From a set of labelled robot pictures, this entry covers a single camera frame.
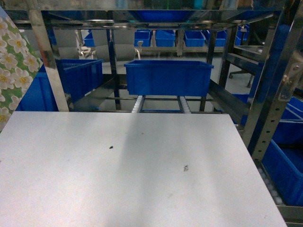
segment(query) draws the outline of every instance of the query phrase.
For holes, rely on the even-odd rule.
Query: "metal post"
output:
[[[53,95],[59,111],[68,112],[69,108],[65,99],[58,68],[55,62],[53,51],[49,43],[47,31],[43,21],[41,10],[37,0],[26,0],[29,20],[37,39],[40,53],[43,58],[45,70],[52,87]]]
[[[273,73],[267,96],[248,145],[256,160],[262,160],[279,120],[303,72],[303,1],[301,1],[280,59]]]
[[[212,31],[209,39],[209,45],[208,45],[208,52],[206,57],[206,62],[209,64],[213,63],[213,57],[214,57],[214,47],[216,45],[216,39],[217,39],[217,32]],[[206,97],[201,97],[201,103],[200,103],[200,112],[205,111],[205,104],[206,104]]]
[[[209,39],[209,45],[208,45],[208,52],[206,57],[206,62],[208,64],[213,63],[213,57],[214,57],[214,47],[216,45],[216,39],[217,39],[217,32],[212,31]]]
[[[108,20],[113,20],[113,11],[107,12]],[[117,58],[116,58],[116,49],[115,49],[115,37],[113,29],[106,29],[107,35],[107,44],[108,44],[108,52],[109,52],[109,61],[110,61],[110,68],[112,71],[112,76],[115,81],[115,90],[114,95],[115,97],[120,97],[118,86],[120,84],[120,79],[117,75]],[[116,103],[116,110],[121,110],[121,103],[120,100],[115,100]]]
[[[262,55],[261,55],[261,61],[265,61],[264,62],[264,66],[263,66],[263,70],[262,73],[258,79],[258,81],[256,81],[257,78],[254,79],[253,83],[258,83],[258,87],[256,89],[256,91],[251,91],[250,94],[251,96],[255,96],[257,91],[260,90],[263,86],[263,83],[268,83],[268,80],[264,80],[266,74],[266,68],[268,67],[268,58],[270,56],[270,52],[272,50],[272,44],[273,44],[273,40],[274,37],[276,35],[276,31],[277,31],[277,27],[280,25],[281,21],[282,21],[282,17],[283,17],[283,12],[280,12],[280,15],[275,15],[272,20],[270,21],[269,24],[269,28],[268,28],[268,33],[266,36],[266,40],[265,40],[265,45],[263,47],[263,51],[262,51]],[[263,103],[261,103],[260,101],[257,101],[255,98],[253,100],[249,100],[248,103],[250,104],[250,112],[248,114],[248,118],[243,130],[243,134],[242,134],[242,139],[244,144],[246,145],[246,147],[248,147],[252,134],[255,130],[258,118],[260,116],[260,112],[261,112],[261,108]]]
[[[222,56],[221,69],[220,69],[220,77],[218,80],[218,84],[223,88],[225,88],[226,86],[229,67],[231,65],[231,63],[226,60],[226,56],[228,53],[232,53],[236,39],[237,29],[238,27],[233,27],[227,30],[226,43],[225,43],[225,48]]]
[[[81,29],[77,29],[76,33],[77,33],[77,38],[78,38],[79,45],[80,45],[80,47],[82,47],[84,45],[84,43],[83,43],[83,37],[82,37]]]
[[[178,57],[182,56],[183,46],[184,46],[183,38],[184,38],[184,30],[178,30],[178,43],[177,43],[177,56]]]

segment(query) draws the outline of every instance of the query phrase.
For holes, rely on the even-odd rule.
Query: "blue storage crate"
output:
[[[192,14],[192,10],[136,10],[130,13],[143,22],[184,22]]]
[[[205,42],[201,31],[186,31],[184,39],[186,46],[204,46]]]
[[[17,111],[58,111],[44,66],[19,103]]]
[[[71,95],[73,102],[78,101],[85,94],[102,84],[102,62],[103,60],[61,60],[63,65],[63,73],[61,73],[62,86],[64,92]],[[17,110],[58,110],[44,66],[37,73]]]
[[[87,47],[95,46],[93,34],[91,32],[83,39],[83,41]]]
[[[205,36],[205,39],[207,40],[207,43],[209,45],[209,39],[210,39],[211,32],[208,30],[203,30],[202,33]],[[226,31],[217,32],[215,46],[225,46],[226,35],[227,35]]]
[[[64,77],[63,88],[71,94],[73,102],[85,96],[103,82],[103,60],[63,59]]]
[[[280,144],[303,143],[303,102],[292,98],[276,128],[273,140]]]
[[[243,41],[247,41],[250,32],[250,26],[245,25],[244,28],[246,28],[247,32],[244,34]],[[242,32],[241,32],[241,27],[239,26],[235,40],[235,45],[237,46],[241,45],[241,38],[242,38]]]
[[[242,102],[247,103],[249,94],[233,94],[236,96],[238,99],[240,99]]]
[[[151,45],[151,31],[150,30],[137,30],[134,33],[134,46],[138,46],[139,41],[143,41],[142,46]]]
[[[303,151],[281,149],[271,140],[262,163],[285,202],[303,206]]]
[[[159,46],[175,46],[176,35],[172,30],[157,30],[156,45]]]
[[[130,95],[206,96],[213,65],[202,61],[131,61]]]

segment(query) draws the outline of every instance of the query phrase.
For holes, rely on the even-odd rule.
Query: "metal shelf frame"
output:
[[[272,43],[277,34],[277,27],[283,23],[284,9],[287,1],[254,0],[216,1],[208,0],[196,9],[194,0],[187,1],[143,1],[143,0],[2,0],[2,7],[13,19],[18,28],[33,29],[45,69],[51,83],[59,111],[77,109],[89,111],[98,106],[113,92],[116,109],[121,111],[119,89],[126,89],[125,76],[116,71],[115,29],[175,29],[180,32],[177,47],[167,51],[177,52],[178,56],[186,51],[199,51],[197,48],[186,48],[182,34],[185,30],[212,30],[209,47],[201,48],[207,52],[207,62],[212,63],[215,48],[216,32],[227,29],[226,45],[223,51],[220,76],[218,81],[211,81],[209,94],[221,108],[239,124],[242,139],[252,157],[261,161],[269,142],[285,110],[287,102],[293,95],[303,72],[303,0],[297,9],[286,44],[270,80],[268,75],[268,58],[272,53]],[[190,10],[185,21],[170,22],[143,21],[134,17],[137,10]],[[237,26],[269,19],[270,25],[264,46],[234,46]],[[47,31],[53,29],[106,29],[107,44],[110,53],[112,73],[105,75],[105,83],[76,103],[67,103],[55,59],[60,53],[55,45],[49,42]],[[159,48],[143,48],[145,51],[160,51]],[[235,98],[225,90],[230,64],[234,64],[252,74],[256,73],[259,63],[263,70],[253,98],[247,104]],[[264,85],[267,86],[266,97],[260,99]],[[204,111],[205,98],[200,100],[200,111]],[[248,116],[245,125],[241,125],[243,116]],[[280,207],[286,216],[295,214],[293,210],[302,208]]]

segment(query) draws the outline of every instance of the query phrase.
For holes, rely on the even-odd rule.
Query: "white flower print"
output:
[[[8,70],[3,70],[0,68],[0,89],[13,89],[14,82],[15,80],[12,78],[10,72]]]
[[[12,32],[9,33],[9,37],[10,39],[8,40],[8,44],[14,47],[15,52],[26,54],[28,48],[25,39],[23,39],[19,33],[14,34]]]
[[[4,129],[4,126],[9,121],[11,114],[9,113],[8,108],[0,108],[0,131]]]
[[[0,63],[5,65],[8,70],[15,68],[18,64],[18,61],[15,59],[15,56],[11,53],[2,53],[0,54]]]
[[[7,53],[6,47],[7,47],[7,42],[2,40],[2,37],[0,37],[0,52]]]
[[[2,95],[1,89],[0,89],[0,102],[5,102],[5,97]]]
[[[25,93],[33,82],[33,78],[29,75],[28,71],[19,68],[15,69],[16,73],[13,73],[11,77],[15,79],[15,87],[22,88],[22,93]]]
[[[14,24],[14,22],[10,19],[9,16],[6,17],[6,21],[7,21],[8,23],[10,23],[10,25],[11,25],[13,28],[17,28],[17,26]]]
[[[28,55],[24,55],[23,63],[28,66],[30,72],[37,72],[39,68],[39,63],[37,62],[37,58],[28,53]]]
[[[8,33],[8,25],[3,21],[3,19],[0,17],[0,36],[5,36],[6,33]]]
[[[9,109],[16,110],[22,98],[18,98],[17,96],[12,96],[12,103],[9,104]]]

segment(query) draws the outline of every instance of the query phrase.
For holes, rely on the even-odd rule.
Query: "blue bin rim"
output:
[[[74,68],[81,69],[89,65],[94,65],[104,62],[103,59],[61,59],[61,60],[62,60],[62,64],[75,64],[74,66],[64,67],[64,71],[70,71],[73,70]]]
[[[206,40],[205,35],[202,33],[202,31],[185,31],[185,38],[188,39],[188,40],[189,40],[189,39],[190,39],[190,40],[202,40],[202,39],[188,38],[188,37],[187,37],[187,33],[188,33],[188,32],[199,32],[199,33],[201,33],[201,35],[202,35],[202,39]]]
[[[151,38],[151,33],[150,33],[150,32],[143,32],[143,31],[141,32],[141,31],[139,31],[139,32],[135,32],[135,33],[134,33],[134,38],[135,38],[135,39],[144,39],[144,38],[136,38],[136,35],[137,35],[137,34],[148,35],[148,39]]]
[[[287,155],[283,152],[283,150],[276,144],[274,140],[271,140],[270,143],[274,146],[274,148],[278,151],[278,155],[282,158],[283,162],[287,164],[287,167],[296,174],[296,178],[303,179],[303,173],[301,173],[297,167],[291,162],[291,160],[287,157]]]
[[[163,67],[182,67],[182,68],[195,68],[195,69],[213,69],[214,66],[211,64],[208,64],[203,61],[180,61],[180,60],[133,60],[129,63],[124,64],[125,67],[154,67],[154,66],[163,66]]]
[[[141,10],[130,10],[129,11],[137,20],[143,22],[183,22],[186,21],[193,13],[193,10],[181,9],[141,9]],[[171,18],[163,18],[162,14],[172,13],[174,14]],[[156,17],[148,18],[146,14],[155,14]]]
[[[137,29],[135,32],[152,32],[150,29]]]
[[[167,36],[173,36],[173,37],[176,36],[176,34],[174,33],[173,30],[157,30],[156,31],[156,35],[159,34],[159,33],[163,33],[163,34],[165,34]]]
[[[91,32],[88,33],[87,36],[85,36],[84,39],[92,39],[93,38],[93,34]]]

